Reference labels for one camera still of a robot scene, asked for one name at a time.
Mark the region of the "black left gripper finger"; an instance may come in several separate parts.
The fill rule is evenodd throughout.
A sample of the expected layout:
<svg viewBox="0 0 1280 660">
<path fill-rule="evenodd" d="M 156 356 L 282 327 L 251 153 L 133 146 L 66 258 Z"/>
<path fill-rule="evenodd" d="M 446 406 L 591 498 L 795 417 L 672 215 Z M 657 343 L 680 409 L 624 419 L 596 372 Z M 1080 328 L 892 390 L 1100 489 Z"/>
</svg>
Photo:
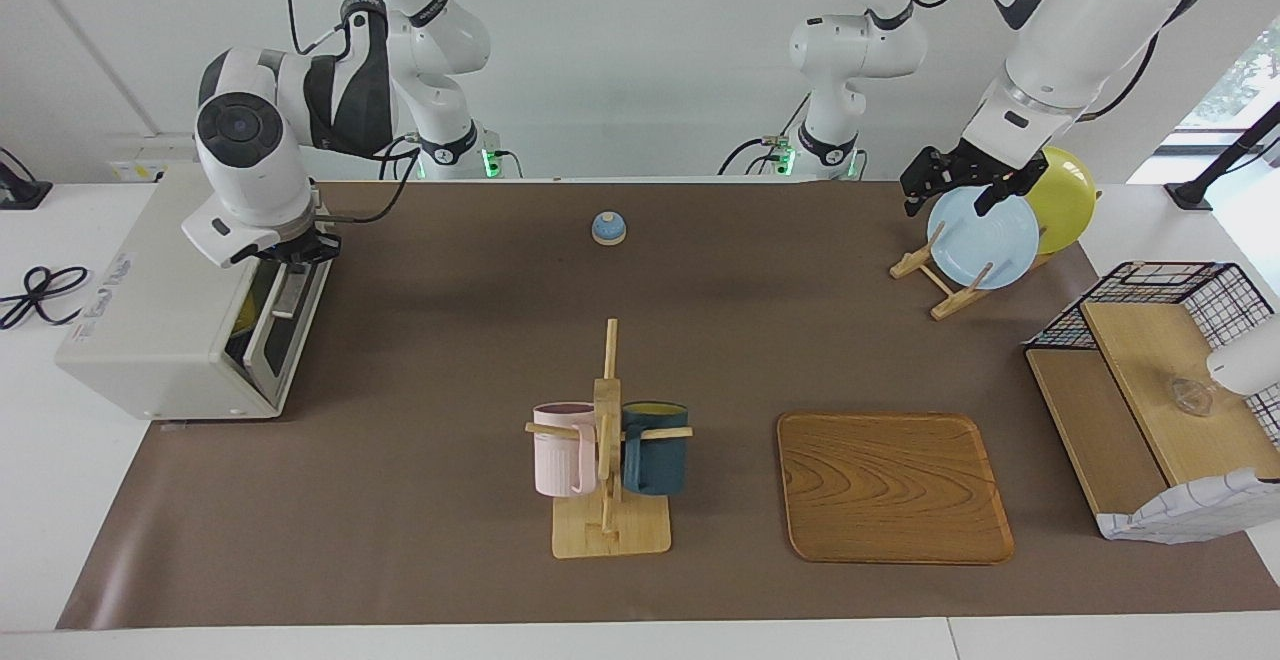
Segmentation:
<svg viewBox="0 0 1280 660">
<path fill-rule="evenodd" d="M 1025 194 L 1029 194 L 1029 191 L 1033 191 L 1033 187 L 1039 182 L 1044 171 L 1047 171 L 1047 168 L 1048 162 L 1028 162 L 1024 168 L 1018 169 L 1018 171 L 1009 173 L 1006 177 L 1000 178 L 1000 180 L 992 182 L 979 198 L 975 200 L 975 214 L 979 217 L 986 217 L 1004 200 L 1014 198 L 1014 196 L 1024 198 Z"/>
<path fill-rule="evenodd" d="M 900 174 L 904 210 L 915 217 L 929 200 L 955 189 L 957 183 L 950 177 L 955 157 L 938 148 L 922 148 Z"/>
</svg>

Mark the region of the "small clear glass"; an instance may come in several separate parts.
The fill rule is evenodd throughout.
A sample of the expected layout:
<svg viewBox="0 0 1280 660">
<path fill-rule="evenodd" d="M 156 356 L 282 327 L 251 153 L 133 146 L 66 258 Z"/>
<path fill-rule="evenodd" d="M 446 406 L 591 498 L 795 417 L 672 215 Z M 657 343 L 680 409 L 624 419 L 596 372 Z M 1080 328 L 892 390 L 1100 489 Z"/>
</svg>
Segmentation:
<svg viewBox="0 0 1280 660">
<path fill-rule="evenodd" d="M 1174 377 L 1169 382 L 1171 400 L 1179 411 L 1193 417 L 1211 417 L 1215 409 L 1215 388 L 1198 379 Z"/>
</svg>

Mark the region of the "light blue plate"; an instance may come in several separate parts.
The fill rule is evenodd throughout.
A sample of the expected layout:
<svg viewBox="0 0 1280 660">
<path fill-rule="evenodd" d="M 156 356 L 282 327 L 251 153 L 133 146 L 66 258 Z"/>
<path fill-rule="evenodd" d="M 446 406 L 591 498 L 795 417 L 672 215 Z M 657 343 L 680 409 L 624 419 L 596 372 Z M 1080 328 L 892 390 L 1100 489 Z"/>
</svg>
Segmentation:
<svg viewBox="0 0 1280 660">
<path fill-rule="evenodd" d="M 1027 200 L 1002 200 L 986 215 L 978 215 L 978 187 L 960 187 L 936 200 L 928 217 L 925 237 L 937 230 L 931 255 L 951 281 L 968 287 L 989 265 L 978 283 L 979 290 L 995 290 L 1018 281 L 1029 271 L 1039 249 L 1039 226 Z"/>
</svg>

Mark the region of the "pink mug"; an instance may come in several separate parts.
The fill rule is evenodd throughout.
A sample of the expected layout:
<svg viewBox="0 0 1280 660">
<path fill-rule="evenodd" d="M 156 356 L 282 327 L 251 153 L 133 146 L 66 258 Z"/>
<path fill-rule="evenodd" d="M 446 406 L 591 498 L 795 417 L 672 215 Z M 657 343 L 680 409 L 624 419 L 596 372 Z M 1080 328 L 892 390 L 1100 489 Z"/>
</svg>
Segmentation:
<svg viewBox="0 0 1280 660">
<path fill-rule="evenodd" d="M 577 498 L 594 492 L 596 477 L 596 422 L 593 402 L 547 402 L 535 405 L 532 422 L 570 428 L 571 437 L 535 434 L 534 486 L 548 498 Z"/>
</svg>

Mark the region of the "yellow plate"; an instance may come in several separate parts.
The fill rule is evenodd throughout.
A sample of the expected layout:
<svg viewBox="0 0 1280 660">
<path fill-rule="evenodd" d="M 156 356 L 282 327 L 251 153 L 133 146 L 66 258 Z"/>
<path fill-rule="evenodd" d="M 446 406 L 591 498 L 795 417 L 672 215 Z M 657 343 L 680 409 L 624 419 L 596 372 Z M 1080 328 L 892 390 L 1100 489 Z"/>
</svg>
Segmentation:
<svg viewBox="0 0 1280 660">
<path fill-rule="evenodd" d="M 1039 226 L 1037 255 L 1053 255 L 1073 244 L 1092 221 L 1098 191 L 1089 168 L 1055 146 L 1043 148 L 1048 165 L 1025 200 Z"/>
</svg>

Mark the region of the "wooden plate rack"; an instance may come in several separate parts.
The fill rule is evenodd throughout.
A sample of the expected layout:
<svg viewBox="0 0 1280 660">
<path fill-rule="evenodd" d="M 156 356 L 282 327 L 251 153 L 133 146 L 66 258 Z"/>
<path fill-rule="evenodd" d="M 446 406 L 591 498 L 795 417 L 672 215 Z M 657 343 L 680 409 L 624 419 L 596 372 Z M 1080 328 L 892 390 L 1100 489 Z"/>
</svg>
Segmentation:
<svg viewBox="0 0 1280 660">
<path fill-rule="evenodd" d="M 1096 206 L 1100 203 L 1102 194 L 1103 192 L 1098 191 L 1098 200 Z M 968 287 L 960 285 L 960 283 L 956 281 L 951 281 L 945 272 L 941 272 L 937 265 L 933 262 L 931 255 L 932 246 L 934 244 L 934 240 L 937 240 L 938 237 L 941 237 L 941 232 L 942 230 L 937 230 L 934 235 L 931 237 L 931 239 L 925 237 L 923 246 L 919 246 L 918 249 L 909 251 L 909 253 L 901 255 L 901 258 L 896 260 L 896 262 L 890 265 L 888 269 L 890 276 L 895 278 L 895 280 L 901 280 L 901 278 L 908 278 L 910 276 L 910 274 L 922 274 L 923 278 L 927 278 L 928 281 L 933 283 L 933 287 L 937 287 L 938 290 L 942 292 L 942 299 L 938 301 L 937 304 L 933 304 L 932 308 L 929 310 L 929 315 L 932 318 L 934 318 L 934 321 L 943 321 L 943 318 L 950 318 L 952 317 L 952 315 L 959 313 L 960 310 L 969 308 L 969 306 L 978 303 L 978 301 L 982 301 L 984 299 L 984 297 L 993 294 L 993 292 L 1001 290 L 1001 288 L 995 288 L 995 290 L 979 290 L 979 288 L 977 287 L 978 283 L 982 281 L 983 278 L 986 278 L 986 274 L 989 272 L 991 269 L 989 265 L 987 265 L 987 267 L 978 274 L 977 280 L 972 281 L 970 285 Z M 1036 258 L 1033 260 L 1029 271 L 1025 272 L 1023 278 L 1025 278 L 1027 274 L 1034 272 L 1037 271 L 1037 269 L 1043 267 L 1043 265 L 1048 263 L 1051 258 L 1055 258 L 1055 255 L 1057 253 L 1036 255 Z"/>
</svg>

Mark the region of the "white checked cloth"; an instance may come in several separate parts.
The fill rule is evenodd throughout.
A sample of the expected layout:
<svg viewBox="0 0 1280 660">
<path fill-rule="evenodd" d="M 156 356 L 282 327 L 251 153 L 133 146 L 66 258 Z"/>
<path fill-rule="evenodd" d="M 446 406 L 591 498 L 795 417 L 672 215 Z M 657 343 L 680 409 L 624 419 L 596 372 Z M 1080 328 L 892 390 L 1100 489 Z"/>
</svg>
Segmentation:
<svg viewBox="0 0 1280 660">
<path fill-rule="evenodd" d="M 1254 469 L 1194 478 L 1157 492 L 1133 513 L 1100 513 L 1106 540 L 1194 544 L 1280 521 L 1280 478 L 1260 478 Z"/>
</svg>

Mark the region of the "black table clamp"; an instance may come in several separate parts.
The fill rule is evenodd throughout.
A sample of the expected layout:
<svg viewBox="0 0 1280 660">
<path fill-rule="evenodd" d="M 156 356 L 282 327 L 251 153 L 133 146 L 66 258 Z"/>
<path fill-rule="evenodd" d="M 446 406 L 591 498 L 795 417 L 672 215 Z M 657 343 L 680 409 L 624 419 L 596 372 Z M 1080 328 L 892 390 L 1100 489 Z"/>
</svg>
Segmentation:
<svg viewBox="0 0 1280 660">
<path fill-rule="evenodd" d="M 33 210 L 52 191 L 52 182 L 38 180 L 26 162 L 0 146 L 0 210 Z"/>
</svg>

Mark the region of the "wooden mug rack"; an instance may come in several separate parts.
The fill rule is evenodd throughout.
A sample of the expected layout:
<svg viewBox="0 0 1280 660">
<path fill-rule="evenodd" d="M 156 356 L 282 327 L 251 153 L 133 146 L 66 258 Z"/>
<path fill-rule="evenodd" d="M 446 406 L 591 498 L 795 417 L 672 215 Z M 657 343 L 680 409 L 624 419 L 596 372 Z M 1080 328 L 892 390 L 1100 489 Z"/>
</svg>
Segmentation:
<svg viewBox="0 0 1280 660">
<path fill-rule="evenodd" d="M 621 381 L 616 373 L 618 321 L 608 318 L 603 372 L 593 386 L 590 435 L 581 426 L 553 426 L 539 420 L 524 427 L 534 437 L 594 441 L 590 452 L 594 464 L 589 469 L 596 478 L 595 489 L 553 500 L 550 550 L 559 560 L 659 554 L 671 549 L 668 500 L 628 492 L 622 483 L 626 435 Z"/>
</svg>

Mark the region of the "brown table mat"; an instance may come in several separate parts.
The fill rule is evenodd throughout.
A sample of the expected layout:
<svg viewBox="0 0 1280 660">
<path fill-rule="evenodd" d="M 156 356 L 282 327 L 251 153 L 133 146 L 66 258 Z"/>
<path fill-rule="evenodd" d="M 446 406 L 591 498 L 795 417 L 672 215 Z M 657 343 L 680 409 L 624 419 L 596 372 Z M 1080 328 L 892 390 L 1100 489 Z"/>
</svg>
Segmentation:
<svg viewBox="0 0 1280 660">
<path fill-rule="evenodd" d="M 626 240 L 590 226 L 618 212 Z M 148 428 L 59 628 L 760 620 L 1280 609 L 1245 533 L 1103 540 L 1021 344 L 1082 249 L 955 318 L 890 265 L 895 183 L 410 185 L 346 232 L 280 420 Z M 550 554 L 524 423 L 585 400 L 620 318 L 627 400 L 687 405 L 668 553 Z M 818 564 L 785 530 L 786 411 L 978 423 L 1015 551 Z"/>
</svg>

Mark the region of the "white toaster oven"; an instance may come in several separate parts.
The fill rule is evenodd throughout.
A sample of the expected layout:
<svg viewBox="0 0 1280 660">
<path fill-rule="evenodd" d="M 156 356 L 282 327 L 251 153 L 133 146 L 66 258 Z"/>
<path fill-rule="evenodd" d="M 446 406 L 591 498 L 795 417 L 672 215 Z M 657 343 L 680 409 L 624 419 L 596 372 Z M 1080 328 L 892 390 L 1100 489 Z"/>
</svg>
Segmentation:
<svg viewBox="0 0 1280 660">
<path fill-rule="evenodd" d="M 56 350 L 59 368 L 140 420 L 279 417 L 320 303 L 328 265 L 205 258 L 180 223 L 211 196 L 198 165 L 166 171 Z M 259 322 L 232 336 L 251 283 Z"/>
</svg>

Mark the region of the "dark teal mug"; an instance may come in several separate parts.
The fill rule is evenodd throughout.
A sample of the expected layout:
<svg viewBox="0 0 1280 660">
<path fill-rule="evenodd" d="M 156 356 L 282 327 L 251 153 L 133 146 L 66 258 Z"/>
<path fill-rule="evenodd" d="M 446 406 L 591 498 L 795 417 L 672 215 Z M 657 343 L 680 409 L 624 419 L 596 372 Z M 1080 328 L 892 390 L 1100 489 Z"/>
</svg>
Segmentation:
<svg viewBox="0 0 1280 660">
<path fill-rule="evenodd" d="M 644 440 L 646 428 L 689 426 L 689 409 L 677 402 L 626 402 L 623 423 L 622 483 L 628 492 L 671 496 L 684 492 L 687 443 L 685 437 Z"/>
</svg>

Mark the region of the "window with green trees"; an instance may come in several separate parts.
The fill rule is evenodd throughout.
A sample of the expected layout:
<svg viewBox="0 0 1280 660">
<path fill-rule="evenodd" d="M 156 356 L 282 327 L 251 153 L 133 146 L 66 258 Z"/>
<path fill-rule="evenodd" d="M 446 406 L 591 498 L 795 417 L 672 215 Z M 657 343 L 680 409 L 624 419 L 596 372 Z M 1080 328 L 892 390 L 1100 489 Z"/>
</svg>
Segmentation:
<svg viewBox="0 0 1280 660">
<path fill-rule="evenodd" d="M 1276 101 L 1280 101 L 1280 17 L 1260 32 L 1174 132 L 1245 130 Z"/>
</svg>

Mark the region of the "white rounded object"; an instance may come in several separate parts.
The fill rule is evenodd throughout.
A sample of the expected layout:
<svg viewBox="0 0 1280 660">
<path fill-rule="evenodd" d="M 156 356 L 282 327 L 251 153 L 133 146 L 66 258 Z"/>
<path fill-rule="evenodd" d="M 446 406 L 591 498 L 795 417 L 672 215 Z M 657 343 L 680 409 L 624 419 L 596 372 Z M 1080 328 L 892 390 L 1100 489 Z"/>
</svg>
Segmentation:
<svg viewBox="0 0 1280 660">
<path fill-rule="evenodd" d="M 1210 379 L 1238 397 L 1253 397 L 1280 382 L 1280 313 L 1212 350 Z"/>
</svg>

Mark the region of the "wooden serving tray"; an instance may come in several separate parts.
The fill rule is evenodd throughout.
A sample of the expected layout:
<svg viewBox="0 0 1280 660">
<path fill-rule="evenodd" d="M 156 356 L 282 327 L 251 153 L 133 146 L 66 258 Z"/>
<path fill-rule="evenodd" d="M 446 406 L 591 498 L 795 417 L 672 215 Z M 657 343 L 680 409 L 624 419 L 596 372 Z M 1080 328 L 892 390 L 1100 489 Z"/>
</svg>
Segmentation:
<svg viewBox="0 0 1280 660">
<path fill-rule="evenodd" d="M 788 542 L 809 563 L 992 567 L 1015 541 L 978 423 L 938 411 L 787 411 Z"/>
</svg>

